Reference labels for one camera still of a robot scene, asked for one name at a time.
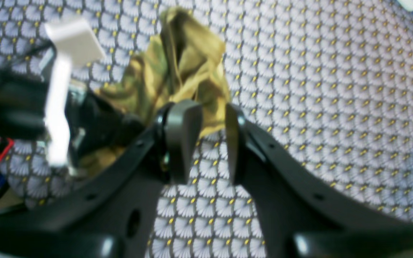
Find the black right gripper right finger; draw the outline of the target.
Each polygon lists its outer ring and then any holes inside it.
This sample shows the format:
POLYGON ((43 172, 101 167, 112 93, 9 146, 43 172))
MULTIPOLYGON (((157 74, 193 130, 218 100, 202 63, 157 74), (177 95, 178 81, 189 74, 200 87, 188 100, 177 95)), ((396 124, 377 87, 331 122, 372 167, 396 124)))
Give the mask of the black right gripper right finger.
POLYGON ((413 258, 413 224, 372 210, 308 172, 226 105, 231 182, 252 197, 269 258, 413 258))

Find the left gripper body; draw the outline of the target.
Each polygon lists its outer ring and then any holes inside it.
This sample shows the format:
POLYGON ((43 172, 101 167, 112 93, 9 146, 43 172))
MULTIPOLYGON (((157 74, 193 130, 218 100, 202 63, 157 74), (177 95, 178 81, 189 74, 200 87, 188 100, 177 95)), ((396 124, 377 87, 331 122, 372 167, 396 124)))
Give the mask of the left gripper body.
POLYGON ((144 130, 142 122, 71 78, 74 68, 105 57, 87 19, 61 18, 44 28, 47 41, 25 54, 46 50, 40 78, 13 72, 15 61, 0 66, 0 141, 41 140, 52 167, 72 166, 75 158, 103 147, 128 145, 144 130))

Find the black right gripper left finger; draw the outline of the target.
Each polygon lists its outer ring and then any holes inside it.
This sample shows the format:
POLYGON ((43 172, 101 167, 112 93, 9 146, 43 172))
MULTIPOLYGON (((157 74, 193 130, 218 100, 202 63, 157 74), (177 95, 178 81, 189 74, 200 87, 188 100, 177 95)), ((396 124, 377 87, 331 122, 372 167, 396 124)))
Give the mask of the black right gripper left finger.
POLYGON ((142 258, 162 189, 189 181, 201 124, 200 104, 167 104, 90 183, 0 219, 0 258, 142 258))

